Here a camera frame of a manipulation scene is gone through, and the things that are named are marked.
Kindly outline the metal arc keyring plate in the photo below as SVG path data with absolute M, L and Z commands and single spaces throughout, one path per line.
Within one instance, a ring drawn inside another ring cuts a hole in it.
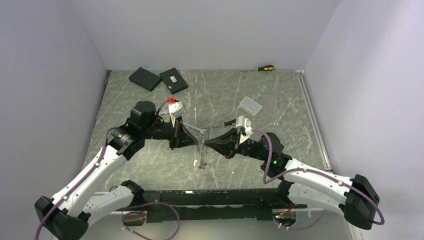
M 211 128 L 208 126 L 205 129 L 203 140 L 201 141 L 200 162 L 198 165 L 198 168 L 201 170 L 203 170 L 207 165 L 206 163 L 207 146 L 205 145 L 205 142 L 209 139 L 210 132 L 211 132 Z

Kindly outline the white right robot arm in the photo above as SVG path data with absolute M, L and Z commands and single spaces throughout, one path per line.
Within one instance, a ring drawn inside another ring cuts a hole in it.
M 250 139 L 247 131 L 232 128 L 204 144 L 227 159 L 242 155 L 262 161 L 263 183 L 280 181 L 275 200 L 282 208 L 294 205 L 321 208 L 363 230 L 385 224 L 378 207 L 380 197 L 365 176 L 341 176 L 309 166 L 285 154 L 274 133 L 257 132 L 262 134 L 258 141 Z

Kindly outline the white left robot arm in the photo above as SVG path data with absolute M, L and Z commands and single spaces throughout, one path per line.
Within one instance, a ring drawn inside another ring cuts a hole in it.
M 164 104 L 170 116 L 168 122 L 163 120 L 160 108 L 153 102 L 137 102 L 123 125 L 106 131 L 97 155 L 70 183 L 52 197 L 42 196 L 35 202 L 40 221 L 35 239 L 39 238 L 42 229 L 47 229 L 59 240 L 78 240 L 89 226 L 113 211 L 137 210 L 155 203 L 132 180 L 122 182 L 116 189 L 101 196 L 95 195 L 95 192 L 141 150 L 147 140 L 167 140 L 171 149 L 198 144 L 184 126 L 184 104 L 173 98 L 167 99 Z

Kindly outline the small silver wrench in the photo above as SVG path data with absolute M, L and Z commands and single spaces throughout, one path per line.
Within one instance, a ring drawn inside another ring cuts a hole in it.
M 188 124 L 188 123 L 184 123 L 184 126 L 186 127 L 186 128 L 190 128 L 190 129 L 192 129 L 192 130 L 195 130 L 195 131 L 197 131 L 197 132 L 199 132 L 201 135 L 205 135 L 205 134 L 208 134 L 209 132 L 208 132 L 208 130 L 206 129 L 206 128 L 198 128 L 198 127 L 196 127 L 196 126 L 193 126 L 193 125 L 191 125 L 191 124 Z

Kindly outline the yellow black screwdriver near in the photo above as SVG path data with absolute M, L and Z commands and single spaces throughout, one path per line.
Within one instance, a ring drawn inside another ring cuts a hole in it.
M 234 126 L 236 124 L 236 119 L 232 119 L 229 121 L 225 121 L 222 123 L 217 123 L 215 125 L 211 125 L 208 126 L 209 129 L 217 129 L 217 128 L 221 128 L 221 127 L 229 127 L 229 126 Z

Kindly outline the clear plastic box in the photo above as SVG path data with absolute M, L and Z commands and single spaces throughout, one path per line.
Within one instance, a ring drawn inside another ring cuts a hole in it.
M 239 106 L 240 106 L 241 109 L 243 109 L 244 111 L 246 111 L 247 113 L 249 113 L 252 116 L 257 115 L 258 112 L 263 107 L 262 105 L 260 105 L 259 103 L 257 103 L 255 100 L 253 100 L 249 96 L 244 97 L 240 101 Z

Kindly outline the black box with label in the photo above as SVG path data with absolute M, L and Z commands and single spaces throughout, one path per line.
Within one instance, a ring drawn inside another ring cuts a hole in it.
M 161 72 L 159 76 L 172 95 L 188 88 L 187 82 L 175 67 Z

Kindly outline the black flat box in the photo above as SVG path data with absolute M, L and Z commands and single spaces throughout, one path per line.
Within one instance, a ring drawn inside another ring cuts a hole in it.
M 152 92 L 162 82 L 159 75 L 142 67 L 139 67 L 128 79 L 149 92 Z

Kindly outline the orange black screwdriver far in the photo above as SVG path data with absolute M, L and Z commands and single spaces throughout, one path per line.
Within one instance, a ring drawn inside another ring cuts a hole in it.
M 275 67 L 273 65 L 266 65 L 266 66 L 257 67 L 256 69 L 241 70 L 241 72 L 251 72 L 251 71 L 269 72 L 269 71 L 273 71 L 274 69 Z

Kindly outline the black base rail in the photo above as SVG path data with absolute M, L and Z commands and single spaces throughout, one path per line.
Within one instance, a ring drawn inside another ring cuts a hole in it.
M 275 188 L 146 190 L 130 206 L 145 210 L 148 223 L 180 220 L 254 219 L 270 221 L 279 211 L 306 205 L 292 203 Z

